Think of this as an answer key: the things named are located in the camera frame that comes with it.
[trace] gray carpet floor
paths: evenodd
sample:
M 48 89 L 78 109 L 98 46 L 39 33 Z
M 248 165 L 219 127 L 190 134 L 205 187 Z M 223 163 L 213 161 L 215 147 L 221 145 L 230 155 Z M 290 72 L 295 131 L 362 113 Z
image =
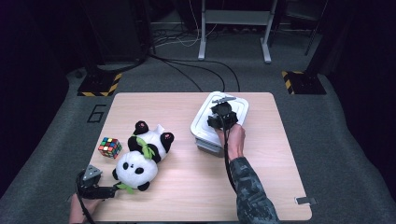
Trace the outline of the gray carpet floor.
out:
M 290 146 L 307 196 L 319 204 L 306 223 L 396 223 L 396 205 L 377 169 L 366 159 L 347 129 L 343 109 L 329 80 L 319 79 L 326 95 L 289 95 L 281 72 L 303 71 L 308 56 L 308 38 L 281 32 L 270 48 L 273 62 L 263 62 L 262 34 L 219 35 L 206 46 L 206 59 L 226 63 L 238 76 L 240 91 L 271 92 L 276 99 Z M 199 44 L 190 47 L 168 44 L 157 56 L 197 60 Z M 233 74 L 226 67 L 208 62 L 190 63 L 211 69 L 225 81 L 225 91 L 238 91 Z M 203 69 L 177 66 L 203 91 L 221 91 L 221 81 Z M 28 162 L 0 201 L 0 223 L 66 223 L 67 198 L 74 192 L 76 174 L 84 169 L 114 99 L 77 96 L 82 78 L 67 75 L 69 92 L 57 116 Z M 122 74 L 118 92 L 198 91 L 176 69 L 148 58 Z M 96 105 L 104 112 L 100 122 L 87 120 Z

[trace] panda face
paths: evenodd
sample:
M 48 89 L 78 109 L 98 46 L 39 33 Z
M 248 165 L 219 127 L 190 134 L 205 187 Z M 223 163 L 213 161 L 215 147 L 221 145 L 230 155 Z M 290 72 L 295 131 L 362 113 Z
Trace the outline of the panda face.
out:
M 154 179 L 158 173 L 158 167 L 155 161 L 144 158 L 138 151 L 132 151 L 120 158 L 116 173 L 122 183 L 137 189 Z
M 129 168 L 134 169 L 134 165 L 131 164 L 131 166 L 130 166 L 128 162 L 125 162 L 125 163 L 122 165 L 122 168 L 123 168 L 124 170 L 128 170 Z M 137 175 L 141 175 L 141 174 L 143 174 L 144 172 L 145 172 L 145 169 L 143 169 L 142 167 L 135 168 L 135 170 L 134 170 L 134 173 L 137 174 Z

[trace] printed number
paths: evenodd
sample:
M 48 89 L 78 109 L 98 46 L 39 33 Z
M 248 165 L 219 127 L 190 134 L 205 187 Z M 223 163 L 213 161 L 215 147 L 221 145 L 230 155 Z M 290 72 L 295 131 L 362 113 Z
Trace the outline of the printed number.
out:
M 96 107 L 99 106 L 106 106 L 106 105 L 95 105 L 95 107 L 93 108 L 90 117 L 87 120 L 87 123 L 99 123 L 102 119 L 102 116 L 105 114 L 105 112 L 96 112 Z

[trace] white shelf leg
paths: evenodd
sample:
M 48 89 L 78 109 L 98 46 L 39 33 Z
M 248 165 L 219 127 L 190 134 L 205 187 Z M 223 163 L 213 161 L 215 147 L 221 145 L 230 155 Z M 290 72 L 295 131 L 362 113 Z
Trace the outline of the white shelf leg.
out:
M 201 45 L 199 47 L 198 60 L 205 59 L 206 50 L 206 18 L 205 18 L 205 0 L 202 0 L 202 19 L 201 19 Z
M 262 54 L 264 56 L 264 62 L 265 63 L 271 63 L 271 55 L 270 55 L 270 50 L 268 49 L 268 36 L 270 35 L 271 32 L 271 26 L 272 26 L 272 22 L 274 19 L 274 15 L 275 15 L 275 9 L 276 9 L 276 3 L 277 0 L 274 0 L 272 6 L 271 6 L 271 11 L 270 11 L 270 16 L 268 18 L 268 22 L 267 22 L 267 27 L 265 28 L 265 36 L 264 38 L 261 38 L 260 41 L 262 43 Z

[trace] rubik's cube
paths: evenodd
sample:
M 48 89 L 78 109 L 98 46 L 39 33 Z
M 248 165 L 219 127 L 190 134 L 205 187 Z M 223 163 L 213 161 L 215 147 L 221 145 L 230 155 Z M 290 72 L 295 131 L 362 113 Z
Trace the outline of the rubik's cube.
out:
M 119 140 L 105 137 L 98 149 L 103 156 L 116 159 L 122 150 L 122 146 Z

